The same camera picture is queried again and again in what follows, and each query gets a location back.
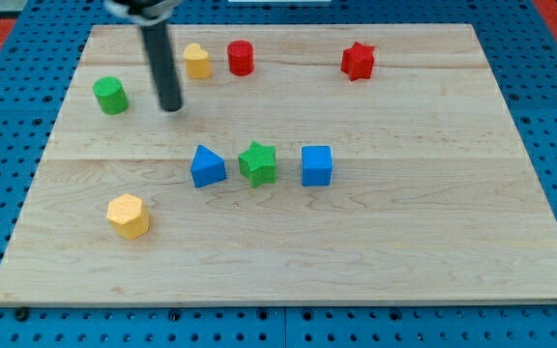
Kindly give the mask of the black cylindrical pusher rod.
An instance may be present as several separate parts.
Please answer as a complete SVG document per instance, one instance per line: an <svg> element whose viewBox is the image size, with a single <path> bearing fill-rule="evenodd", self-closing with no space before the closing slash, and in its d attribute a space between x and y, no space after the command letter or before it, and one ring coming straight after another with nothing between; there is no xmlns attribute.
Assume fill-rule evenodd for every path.
<svg viewBox="0 0 557 348"><path fill-rule="evenodd" d="M142 26L141 35L161 109L170 112L180 110L184 102L167 22L164 20Z"/></svg>

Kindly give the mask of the silver rod mount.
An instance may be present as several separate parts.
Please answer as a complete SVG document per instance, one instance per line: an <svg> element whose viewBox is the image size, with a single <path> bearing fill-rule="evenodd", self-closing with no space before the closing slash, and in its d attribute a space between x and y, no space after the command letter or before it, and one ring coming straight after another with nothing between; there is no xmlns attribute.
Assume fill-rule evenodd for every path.
<svg viewBox="0 0 557 348"><path fill-rule="evenodd" d="M151 26L171 17L182 0L104 0L113 15L140 26Z"/></svg>

